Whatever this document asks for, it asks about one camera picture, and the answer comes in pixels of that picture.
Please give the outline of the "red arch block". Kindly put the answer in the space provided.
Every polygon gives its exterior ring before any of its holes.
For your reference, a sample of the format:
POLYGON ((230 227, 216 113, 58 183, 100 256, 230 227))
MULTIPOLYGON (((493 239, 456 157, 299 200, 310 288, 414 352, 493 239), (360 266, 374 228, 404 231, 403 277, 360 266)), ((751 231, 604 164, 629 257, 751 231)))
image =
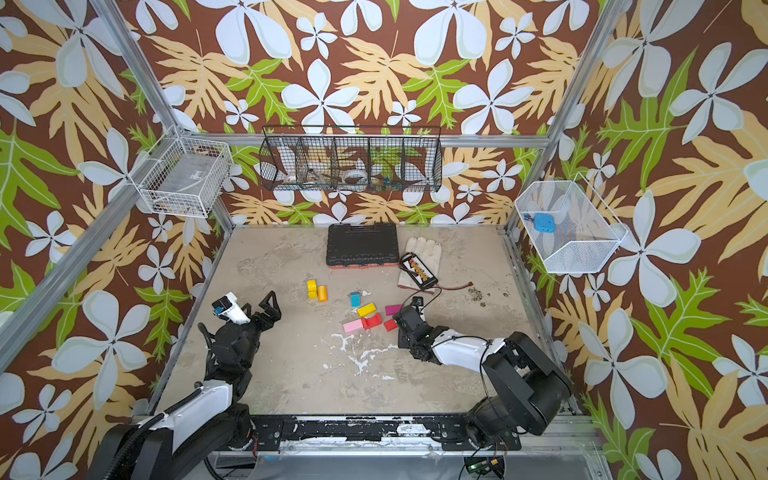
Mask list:
POLYGON ((375 313, 374 315, 363 318, 362 319, 362 325, 365 330, 370 330, 372 328, 375 328, 383 323, 382 317, 379 313, 375 313))

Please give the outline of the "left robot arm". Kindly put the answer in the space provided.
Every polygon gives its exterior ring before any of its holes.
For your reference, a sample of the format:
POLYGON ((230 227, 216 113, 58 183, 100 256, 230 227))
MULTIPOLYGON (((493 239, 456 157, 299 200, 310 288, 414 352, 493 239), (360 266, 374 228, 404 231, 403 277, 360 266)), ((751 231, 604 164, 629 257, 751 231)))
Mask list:
POLYGON ((88 479, 182 479, 214 451, 254 443, 249 407, 241 402, 263 332, 282 317, 275 292, 253 311, 233 293, 212 303, 223 325, 206 343, 203 379, 181 400, 143 420, 110 429, 97 448, 88 479))

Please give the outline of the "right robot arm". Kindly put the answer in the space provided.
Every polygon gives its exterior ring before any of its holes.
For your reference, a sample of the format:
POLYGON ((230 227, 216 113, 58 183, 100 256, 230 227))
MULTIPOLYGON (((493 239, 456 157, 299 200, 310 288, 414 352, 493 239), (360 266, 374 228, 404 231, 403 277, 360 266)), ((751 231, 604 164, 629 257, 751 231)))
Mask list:
POLYGON ((423 310, 411 305, 394 316, 398 347, 423 362, 475 372, 494 390, 463 415, 464 439, 475 449, 499 442, 512 449, 520 434, 542 435, 572 396, 563 371, 522 332, 496 339, 461 334, 430 326, 423 310))

